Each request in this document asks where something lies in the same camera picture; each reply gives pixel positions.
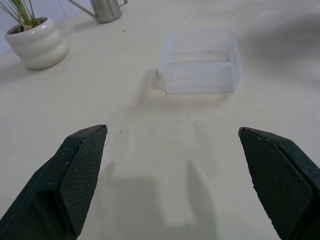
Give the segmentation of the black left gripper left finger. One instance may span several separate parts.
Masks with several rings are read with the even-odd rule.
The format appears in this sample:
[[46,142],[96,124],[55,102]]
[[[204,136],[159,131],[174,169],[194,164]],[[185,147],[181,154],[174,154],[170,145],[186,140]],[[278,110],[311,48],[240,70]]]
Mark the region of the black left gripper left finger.
[[95,194],[108,128],[68,136],[0,220],[2,240],[76,240]]

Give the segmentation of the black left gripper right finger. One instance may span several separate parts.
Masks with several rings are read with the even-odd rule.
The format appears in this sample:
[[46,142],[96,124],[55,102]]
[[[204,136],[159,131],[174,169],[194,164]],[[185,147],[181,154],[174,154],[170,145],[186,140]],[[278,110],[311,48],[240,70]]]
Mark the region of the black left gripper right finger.
[[320,238],[320,169],[290,139],[249,127],[238,132],[253,188],[282,240]]

